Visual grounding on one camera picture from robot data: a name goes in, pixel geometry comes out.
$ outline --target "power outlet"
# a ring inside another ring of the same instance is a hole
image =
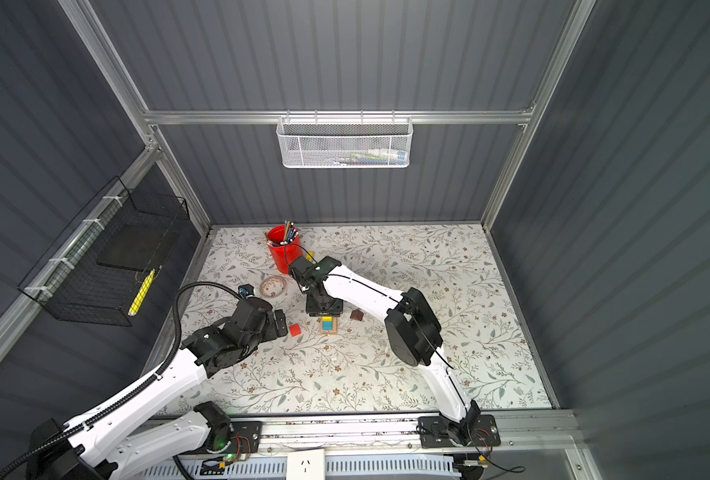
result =
[[[288,454],[286,478],[293,480],[324,480],[326,477],[326,451],[304,450]]]

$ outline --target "wooden block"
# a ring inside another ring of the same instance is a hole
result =
[[[337,319],[332,316],[321,317],[321,333],[335,335],[337,333]]]

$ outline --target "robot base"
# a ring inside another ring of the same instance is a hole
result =
[[[456,447],[454,442],[449,438],[448,426],[449,421],[442,416],[419,417],[418,425],[426,428],[423,429],[419,436],[422,441],[422,448],[438,448],[438,447]],[[489,435],[479,432],[478,429],[484,430]],[[481,450],[486,450],[487,447],[497,447],[502,445],[502,438],[499,437],[499,429],[496,427],[496,420],[491,415],[478,416],[477,421],[469,426],[469,432],[473,435],[475,445]]]

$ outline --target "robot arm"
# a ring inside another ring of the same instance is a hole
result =
[[[273,312],[270,303],[255,296],[240,298],[232,317],[187,337],[160,375],[158,366],[100,405],[70,418],[63,426],[49,420],[37,427],[30,438],[33,449],[64,430],[83,426],[66,442],[31,456],[27,478],[124,480],[161,460],[203,445],[214,454],[225,452],[235,433],[230,418],[212,402],[202,403],[172,422],[129,435],[187,389],[242,361],[260,343],[285,336],[287,332],[282,310]],[[155,380],[149,386],[126,398],[151,377]],[[91,424],[91,417],[108,408],[109,414]]]
[[[392,351],[419,368],[427,380],[441,415],[449,420],[449,436],[460,445],[469,443],[468,426],[475,423],[480,409],[446,361],[440,323],[420,291],[386,288],[329,256],[314,265],[300,257],[291,264],[291,273],[307,292],[311,314],[341,312],[337,304],[341,299],[383,320]]]

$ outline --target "metal frame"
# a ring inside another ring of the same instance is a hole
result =
[[[411,222],[313,222],[311,224],[294,223],[296,226],[392,226],[392,225],[480,225],[478,220],[427,220]],[[236,226],[277,226],[278,224],[216,224],[211,228],[234,228]]]
[[[151,110],[143,113],[149,124],[193,125],[274,125],[283,117],[293,117],[295,123],[369,123],[406,122],[414,124],[518,124],[531,121],[531,110],[353,110],[353,111],[251,111],[251,110]]]
[[[499,178],[496,181],[489,203],[485,206],[483,216],[480,219],[480,223],[486,232],[491,230],[491,226],[502,208],[507,191],[513,184],[515,174],[518,173],[520,164],[531,146],[534,134],[542,123],[547,106],[550,105],[552,95],[555,93],[563,72],[566,70],[571,53],[574,52],[574,47],[580,39],[580,34],[587,23],[587,19],[590,17],[590,12],[595,3],[596,0],[576,0],[574,2],[560,40],[547,65],[542,83],[536,91],[531,121],[523,128],[523,132],[515,141],[515,145],[502,167],[502,173],[499,174]]]
[[[601,475],[572,410],[496,410],[502,445],[497,452],[562,450],[577,480]],[[236,421],[262,422],[257,456],[287,456],[289,452],[325,447],[327,455],[475,453],[475,447],[422,448],[417,419],[436,412],[232,416]],[[140,429],[169,422],[174,416],[150,418]],[[183,458],[206,458],[184,456]]]
[[[120,59],[120,54],[115,50],[109,35],[101,25],[99,17],[91,7],[91,2],[89,0],[59,0],[59,5],[62,5],[64,13],[67,14],[67,18],[80,35],[94,62],[98,65],[115,96],[118,97],[120,105],[123,106],[139,136],[146,144],[155,147],[160,145],[162,148],[165,156],[160,159],[158,166],[163,171],[174,194],[187,200],[190,218],[197,231],[201,235],[206,235],[211,228],[211,220],[163,134],[150,126],[147,120],[144,120],[142,113],[148,110],[147,104]]]
[[[210,219],[189,184],[184,171],[177,163],[170,145],[157,126],[159,124],[275,124],[280,117],[291,112],[148,110],[147,104],[132,81],[107,32],[102,27],[98,16],[91,7],[90,1],[59,0],[59,4],[62,5],[65,14],[67,14],[101,73],[110,84],[112,91],[117,96],[139,136],[148,145],[145,152],[123,174],[122,180],[129,187],[135,186],[148,171],[154,160],[157,161],[159,168],[163,171],[175,194],[187,200],[191,219],[204,237],[185,276],[185,280],[188,280],[192,275],[199,274],[202,260],[205,260],[214,236],[207,235],[211,230]],[[523,312],[518,305],[512,286],[496,251],[493,238],[490,235],[490,227],[499,213],[507,191],[513,183],[515,174],[531,145],[537,128],[540,126],[544,113],[552,100],[552,95],[555,93],[562,73],[594,5],[595,0],[576,0],[537,90],[532,109],[510,111],[294,112],[294,114],[306,115],[313,121],[325,119],[340,122],[343,120],[363,120],[365,115],[369,115],[375,118],[387,119],[396,118],[397,116],[410,116],[415,124],[518,124],[523,126],[522,132],[516,139],[513,149],[510,151],[509,157],[496,181],[494,192],[485,208],[480,223],[484,227],[492,253],[502,274],[505,288],[513,300],[513,308],[521,321],[524,337],[534,352],[537,369],[542,376],[547,395],[555,407],[559,406],[557,398],[546,376],[528,327],[523,320]],[[163,155],[158,155],[158,149],[162,151]],[[79,230],[71,236],[68,243],[74,241],[78,232]],[[32,302],[24,295],[20,295],[4,313],[0,319],[0,361],[39,311],[40,306],[37,303]],[[170,330],[170,315],[164,324],[164,329],[161,330],[158,336],[158,341],[156,342],[158,350],[162,349],[163,345],[170,343],[166,333],[167,330]],[[154,353],[150,354],[148,365],[149,362],[153,361],[154,355]],[[426,415],[427,412],[291,418],[287,416],[272,416],[246,419],[260,419],[265,422],[265,437],[260,444],[260,447],[264,448],[265,454],[284,455],[285,452],[292,449],[289,446],[292,444],[300,447],[316,444],[326,445],[328,450],[346,454],[358,454],[364,451],[373,453],[373,448],[379,448],[382,451],[388,448],[390,452],[416,452],[419,448],[418,434],[411,432],[412,428],[408,432],[405,432],[402,428],[405,428],[407,422],[416,422],[416,418]],[[500,434],[503,437],[503,445],[499,448],[505,450],[562,448],[566,450],[567,458],[571,464],[581,467],[575,470],[575,476],[578,480],[580,478],[600,478],[597,467],[592,461],[592,455],[587,450],[582,433],[576,424],[573,412],[570,410],[497,411],[495,416],[499,423]],[[439,451],[471,452],[473,449],[444,448],[439,449]]]
[[[111,202],[115,201],[111,197],[116,197],[123,191],[123,185],[128,188],[135,187],[141,179],[144,178],[149,169],[155,164],[160,156],[160,151],[154,146],[150,145],[145,148],[144,151],[139,154],[136,160],[134,160],[130,167],[125,171],[125,173],[123,173],[120,177],[120,181],[115,182],[115,184],[108,190],[107,194],[101,198],[91,212],[88,213],[86,219],[91,220],[99,216]],[[53,257],[59,258],[64,256],[64,253],[69,251],[72,246],[78,242],[80,237],[85,233],[90,225],[90,222],[81,222],[78,228],[72,232],[72,235],[70,235],[70,237],[62,244]],[[34,277],[30,285],[37,286],[43,284],[43,282],[51,276],[51,273],[55,267],[55,262],[48,262]],[[0,362],[11,350],[11,348],[13,348],[16,341],[22,336],[27,327],[29,327],[29,324],[32,323],[41,310],[42,307],[40,304],[34,302],[22,293],[3,313],[0,317]]]

